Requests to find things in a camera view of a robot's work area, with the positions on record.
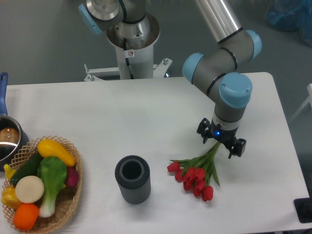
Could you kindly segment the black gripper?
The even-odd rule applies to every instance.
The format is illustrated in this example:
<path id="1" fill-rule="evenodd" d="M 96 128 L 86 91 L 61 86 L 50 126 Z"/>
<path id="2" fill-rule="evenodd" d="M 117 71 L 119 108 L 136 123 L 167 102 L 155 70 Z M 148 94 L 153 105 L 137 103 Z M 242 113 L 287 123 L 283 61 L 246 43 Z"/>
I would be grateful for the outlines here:
<path id="1" fill-rule="evenodd" d="M 229 149 L 230 159 L 232 156 L 241 157 L 245 151 L 247 141 L 243 138 L 236 138 L 236 132 L 238 130 L 238 121 L 225 122 L 219 119 L 214 122 L 212 119 L 209 122 L 206 118 L 199 123 L 197 133 L 201 135 L 203 143 L 206 143 L 208 139 L 213 138 Z"/>

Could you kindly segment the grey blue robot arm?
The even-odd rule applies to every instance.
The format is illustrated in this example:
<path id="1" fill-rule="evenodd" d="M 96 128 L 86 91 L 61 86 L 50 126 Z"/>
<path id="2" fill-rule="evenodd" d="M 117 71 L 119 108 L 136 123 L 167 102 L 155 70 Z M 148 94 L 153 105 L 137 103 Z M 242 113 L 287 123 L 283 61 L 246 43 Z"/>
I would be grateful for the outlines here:
<path id="1" fill-rule="evenodd" d="M 241 156 L 246 140 L 236 137 L 253 85 L 236 70 L 262 49 L 258 34 L 244 30 L 225 0 L 198 0 L 196 5 L 219 49 L 210 57 L 190 55 L 183 76 L 215 104 L 212 120 L 203 119 L 197 129 L 203 141 L 222 143 L 231 156 Z M 105 33 L 115 47 L 121 79 L 155 78 L 154 44 L 160 28 L 146 11 L 143 0 L 84 0 L 78 7 L 84 23 L 94 34 Z"/>

